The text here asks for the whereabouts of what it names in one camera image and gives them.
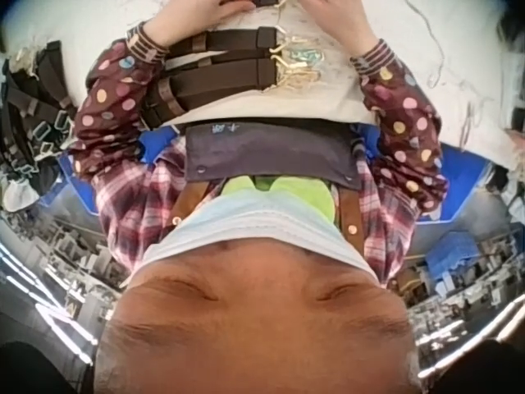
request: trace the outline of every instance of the hand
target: hand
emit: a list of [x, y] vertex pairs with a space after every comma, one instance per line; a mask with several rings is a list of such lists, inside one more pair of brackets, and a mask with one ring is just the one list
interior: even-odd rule
[[339, 41], [350, 56], [362, 56], [379, 42], [368, 23], [363, 0], [299, 0], [299, 2], [319, 27]]
[[249, 0], [170, 0], [144, 31], [155, 43], [169, 47], [254, 8]]

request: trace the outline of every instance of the workbench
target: workbench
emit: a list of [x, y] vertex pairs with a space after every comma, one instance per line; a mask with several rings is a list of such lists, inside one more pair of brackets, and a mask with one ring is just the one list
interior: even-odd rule
[[[153, 16], [165, 1], [20, 0], [4, 22], [7, 51], [16, 53], [22, 47], [61, 40], [68, 89], [73, 101], [80, 104], [86, 97], [84, 80], [95, 58], [112, 40]], [[297, 7], [294, 1], [288, 0], [285, 7]], [[515, 169], [520, 157], [513, 153], [514, 145], [500, 126], [499, 3], [366, 0], [365, 4], [377, 34], [410, 66], [441, 114], [441, 141], [460, 147], [467, 125], [466, 150]], [[283, 20], [278, 10], [268, 9], [237, 21], [235, 26], [253, 27], [256, 20], [264, 25], [279, 23], [294, 32], [311, 23]], [[469, 108], [473, 115], [468, 120]]]

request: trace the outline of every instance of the person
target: person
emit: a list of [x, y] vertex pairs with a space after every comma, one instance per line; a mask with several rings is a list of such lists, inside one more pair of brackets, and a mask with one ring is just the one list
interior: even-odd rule
[[[419, 391], [407, 311], [385, 286], [419, 216], [445, 197], [441, 119], [375, 36], [362, 0], [299, 3], [351, 58], [364, 104], [379, 119], [380, 157], [367, 163], [362, 142], [352, 144], [355, 226], [336, 226], [344, 193], [297, 174], [212, 182], [193, 212], [174, 216], [188, 201], [185, 169], [196, 149], [186, 141], [197, 131], [186, 129], [153, 165], [140, 162], [140, 105], [167, 49], [251, 12], [250, 1], [171, 0], [89, 73], [89, 96], [75, 118], [74, 168], [96, 190], [112, 253], [133, 273], [98, 348], [96, 392]], [[246, 132], [253, 124], [227, 122]], [[288, 160], [306, 165], [309, 157], [294, 149], [302, 142], [285, 148]], [[217, 155], [217, 146], [205, 151]], [[358, 231], [361, 246], [345, 238]]]

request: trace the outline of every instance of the green fabric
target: green fabric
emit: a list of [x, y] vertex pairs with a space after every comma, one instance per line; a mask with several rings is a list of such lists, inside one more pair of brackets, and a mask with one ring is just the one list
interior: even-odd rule
[[299, 178], [296, 176], [238, 176], [230, 179], [222, 189], [221, 195], [232, 195], [241, 190], [281, 190], [299, 197], [306, 204], [333, 223], [336, 219], [336, 207], [330, 188], [321, 180]]

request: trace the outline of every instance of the pink plaid shirt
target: pink plaid shirt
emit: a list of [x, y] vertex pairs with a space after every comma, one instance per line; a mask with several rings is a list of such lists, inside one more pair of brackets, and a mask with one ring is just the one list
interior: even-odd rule
[[[144, 150], [139, 108], [166, 52], [137, 30], [129, 40], [114, 42], [89, 73], [89, 96], [75, 118], [75, 172], [93, 185], [109, 248], [129, 270], [174, 229], [171, 210], [186, 184], [184, 137], [173, 140], [154, 165], [139, 161]], [[438, 208], [445, 197], [441, 121], [384, 41], [351, 62], [364, 104], [381, 127], [381, 156], [367, 163], [363, 144], [354, 154], [363, 185], [364, 257], [385, 283], [401, 268], [419, 215]]]

